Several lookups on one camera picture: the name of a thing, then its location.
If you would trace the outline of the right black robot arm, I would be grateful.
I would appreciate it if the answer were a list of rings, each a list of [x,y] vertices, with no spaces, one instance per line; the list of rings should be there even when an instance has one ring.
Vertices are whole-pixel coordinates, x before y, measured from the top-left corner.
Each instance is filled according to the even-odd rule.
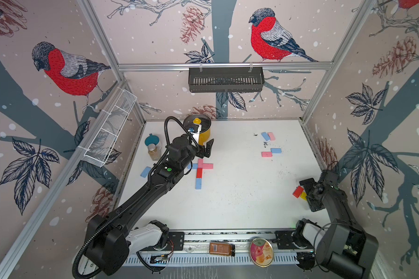
[[[329,222],[318,225],[301,219],[292,233],[295,246],[314,248],[315,265],[344,279],[367,279],[378,252],[378,240],[365,232],[350,210],[348,198],[338,188],[338,175],[323,170],[320,179],[299,182],[312,212],[325,209]]]

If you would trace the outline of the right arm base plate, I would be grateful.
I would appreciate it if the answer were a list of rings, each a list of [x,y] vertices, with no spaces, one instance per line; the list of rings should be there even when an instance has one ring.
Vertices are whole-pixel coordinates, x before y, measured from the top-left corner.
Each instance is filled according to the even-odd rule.
[[[301,232],[278,230],[275,232],[275,238],[279,249],[313,249],[311,242]]]

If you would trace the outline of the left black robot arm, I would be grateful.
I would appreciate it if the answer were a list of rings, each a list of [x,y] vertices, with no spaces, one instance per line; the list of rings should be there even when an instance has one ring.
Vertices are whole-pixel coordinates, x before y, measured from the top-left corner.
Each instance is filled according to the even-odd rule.
[[[92,279],[100,272],[113,275],[133,253],[168,245],[166,224],[153,220],[137,228],[136,223],[191,171],[194,158],[210,157],[213,140],[199,141],[210,127],[205,115],[191,115],[183,122],[173,116],[165,119],[165,152],[148,172],[144,186],[106,216],[95,215],[89,221],[84,244],[73,261],[74,278]]]

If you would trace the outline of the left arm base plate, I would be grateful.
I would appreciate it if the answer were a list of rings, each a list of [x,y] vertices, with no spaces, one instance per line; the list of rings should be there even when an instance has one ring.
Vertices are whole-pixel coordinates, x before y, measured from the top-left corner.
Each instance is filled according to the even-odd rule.
[[[185,233],[182,231],[164,232],[159,242],[153,246],[156,251],[182,251],[185,243]]]

